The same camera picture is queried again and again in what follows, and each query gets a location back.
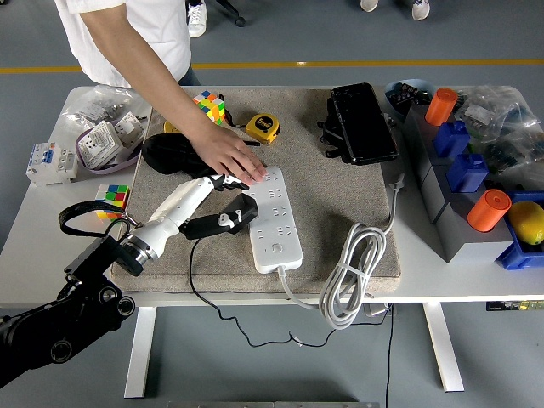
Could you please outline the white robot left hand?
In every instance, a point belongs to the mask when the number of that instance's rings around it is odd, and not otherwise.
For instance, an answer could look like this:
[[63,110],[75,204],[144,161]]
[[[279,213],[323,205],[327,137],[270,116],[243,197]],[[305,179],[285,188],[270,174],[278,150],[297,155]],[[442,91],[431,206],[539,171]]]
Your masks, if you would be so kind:
[[156,260],[164,253],[167,240],[179,233],[179,227],[213,190],[236,188],[249,189],[241,180],[228,175],[205,176],[180,184],[133,235],[144,243],[144,249],[150,250],[150,257]]

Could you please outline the person's right hand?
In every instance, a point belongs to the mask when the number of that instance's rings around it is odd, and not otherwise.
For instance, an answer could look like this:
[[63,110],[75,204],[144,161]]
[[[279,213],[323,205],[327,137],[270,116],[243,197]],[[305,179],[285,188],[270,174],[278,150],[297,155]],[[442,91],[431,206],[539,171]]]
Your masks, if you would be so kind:
[[188,135],[196,154],[217,174],[232,175],[242,183],[261,182],[267,170],[244,141],[229,129],[211,124]]

